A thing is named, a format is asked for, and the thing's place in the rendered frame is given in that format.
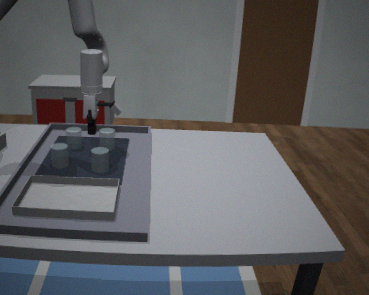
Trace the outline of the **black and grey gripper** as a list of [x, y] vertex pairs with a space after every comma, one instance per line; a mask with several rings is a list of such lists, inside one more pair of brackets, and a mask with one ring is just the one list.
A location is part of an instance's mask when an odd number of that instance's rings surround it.
[[[83, 119], [88, 120], [88, 135], [96, 134], [96, 107], [98, 104], [98, 95], [101, 92], [96, 94], [87, 94], [82, 92], [84, 95], [83, 99]], [[97, 95], [98, 94], [98, 95]]]

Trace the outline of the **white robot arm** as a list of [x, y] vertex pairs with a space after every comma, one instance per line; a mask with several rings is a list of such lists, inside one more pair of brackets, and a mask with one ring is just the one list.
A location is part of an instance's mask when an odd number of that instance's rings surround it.
[[[0, 0], [0, 20], [18, 0]], [[102, 76], [109, 68], [107, 45], [95, 22], [92, 0], [68, 0], [74, 34], [88, 49], [80, 52], [81, 91], [96, 94], [102, 91]], [[122, 108], [116, 103], [98, 102], [97, 106], [109, 108], [118, 116]]]

